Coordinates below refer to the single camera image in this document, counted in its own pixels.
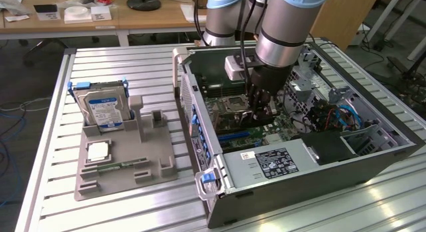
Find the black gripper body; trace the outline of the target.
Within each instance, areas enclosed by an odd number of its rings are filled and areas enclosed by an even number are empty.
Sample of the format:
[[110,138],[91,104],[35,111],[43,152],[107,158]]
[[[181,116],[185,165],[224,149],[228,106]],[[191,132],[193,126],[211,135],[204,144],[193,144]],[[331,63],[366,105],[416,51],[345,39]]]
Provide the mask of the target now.
[[255,95],[257,91],[265,91],[271,95],[277,95],[277,92],[284,88],[288,77],[293,71],[293,66],[272,67],[257,66],[251,74],[251,85],[248,94]]

